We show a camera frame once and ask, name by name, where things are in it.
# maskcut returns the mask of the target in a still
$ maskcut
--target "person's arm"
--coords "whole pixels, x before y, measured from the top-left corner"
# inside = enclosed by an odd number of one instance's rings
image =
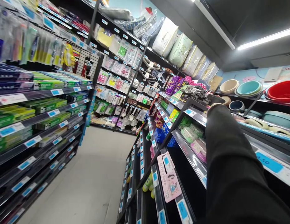
[[[207,223],[290,223],[290,209],[269,189],[263,166],[224,105],[206,125]]]

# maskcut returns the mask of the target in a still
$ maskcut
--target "fluorescent light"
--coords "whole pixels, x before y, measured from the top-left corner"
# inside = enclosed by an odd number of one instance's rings
[[[270,42],[272,40],[276,40],[276,39],[279,39],[279,38],[282,38],[282,37],[285,37],[285,36],[288,36],[288,35],[290,35],[290,29],[281,31],[279,33],[275,33],[273,35],[270,35],[270,36],[267,36],[267,37],[252,41],[252,42],[244,44],[244,45],[241,45],[237,49],[238,50],[243,50],[243,49],[250,48],[250,47],[253,47],[253,46],[256,46],[256,45],[260,45],[260,44],[263,44],[263,43],[266,43],[266,42]]]

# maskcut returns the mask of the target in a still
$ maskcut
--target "plastic basin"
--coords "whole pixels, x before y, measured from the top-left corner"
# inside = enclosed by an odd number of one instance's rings
[[[290,128],[290,114],[269,110],[264,114],[263,120]]]
[[[273,100],[290,103],[290,80],[278,82],[271,86],[267,91],[267,95]]]
[[[238,86],[239,82],[236,79],[230,79],[221,84],[220,91],[225,94],[230,94],[233,93]]]
[[[261,83],[258,81],[248,81],[243,84],[241,84],[237,88],[237,93],[239,95],[252,95],[254,93],[257,93],[261,89]]]

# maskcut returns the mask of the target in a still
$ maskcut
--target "aisle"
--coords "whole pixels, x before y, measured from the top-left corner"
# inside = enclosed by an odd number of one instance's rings
[[[134,136],[89,127],[78,154],[18,224],[116,223]]]

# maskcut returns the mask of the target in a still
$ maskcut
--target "price tag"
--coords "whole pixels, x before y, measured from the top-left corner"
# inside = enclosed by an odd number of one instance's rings
[[[156,147],[156,142],[155,140],[152,141],[152,148]]]
[[[64,94],[62,89],[55,89],[55,90],[50,90],[53,96],[57,96],[57,95],[62,95]]]
[[[70,152],[72,149],[73,149],[73,146],[70,146],[70,147],[67,149],[67,152]]]
[[[25,168],[27,168],[30,164],[32,164],[32,162],[34,162],[36,160],[35,157],[31,156],[30,158],[28,158],[26,161],[24,161],[22,164],[20,164],[17,168],[20,169],[21,171],[24,170]]]
[[[196,112],[194,112],[194,111],[192,111],[192,110],[190,110],[190,109],[187,109],[187,110],[185,111],[185,113],[188,114],[190,117],[193,117],[195,114],[197,114]]]
[[[157,185],[158,185],[158,178],[157,178],[157,171],[155,171],[155,173],[153,174],[153,186],[154,186],[154,188],[156,188]]]
[[[159,224],[167,224],[165,215],[164,215],[164,209],[158,212],[158,219],[159,219]]]
[[[27,101],[27,98],[24,94],[0,96],[0,103],[3,105],[20,103],[20,102],[24,102],[24,101]]]
[[[192,223],[191,219],[188,216],[188,209],[186,207],[184,198],[181,199],[179,202],[177,202],[176,205],[177,205],[182,223]]]
[[[144,176],[144,168],[143,169],[141,169],[141,179],[143,178],[143,176]]]
[[[29,148],[31,146],[33,146],[34,144],[40,142],[42,140],[41,136],[40,135],[37,135],[36,137],[28,140],[27,142],[24,143],[24,145]]]
[[[0,136],[5,137],[7,135],[18,132],[22,129],[25,129],[25,126],[21,122],[18,122],[18,123],[1,128],[0,129]]]
[[[75,136],[72,136],[71,139],[69,139],[69,142],[72,142],[75,139]]]
[[[74,130],[76,130],[79,126],[80,126],[79,124],[75,125],[75,126],[73,127]]]
[[[128,190],[128,197],[127,197],[127,201],[131,198],[131,188]]]
[[[11,191],[13,191],[14,193],[16,191],[18,191],[23,185],[26,184],[26,182],[28,182],[30,180],[30,177],[26,176],[24,177],[18,184],[16,184],[12,189]]]
[[[168,122],[168,123],[167,123],[167,126],[168,126],[169,129],[171,129],[171,127],[172,127],[172,123],[171,123],[171,122]]]
[[[105,25],[107,25],[107,22],[104,19],[102,19],[102,23],[104,23]]]
[[[52,143],[54,144],[54,145],[56,145],[56,144],[58,144],[60,141],[62,141],[62,137],[60,136],[60,137],[58,137],[56,140],[54,140]]]
[[[53,117],[53,116],[58,115],[60,113],[61,112],[59,111],[59,109],[55,109],[55,110],[52,110],[50,112],[47,112],[47,114],[48,114],[49,117]]]
[[[80,92],[80,91],[82,91],[82,90],[80,89],[80,87],[73,87],[73,90],[74,90],[74,92]]]
[[[57,150],[57,151],[55,151],[53,154],[51,154],[48,158],[49,158],[50,160],[52,160],[52,159],[55,158],[58,154],[59,154],[59,152],[58,152],[58,150]]]

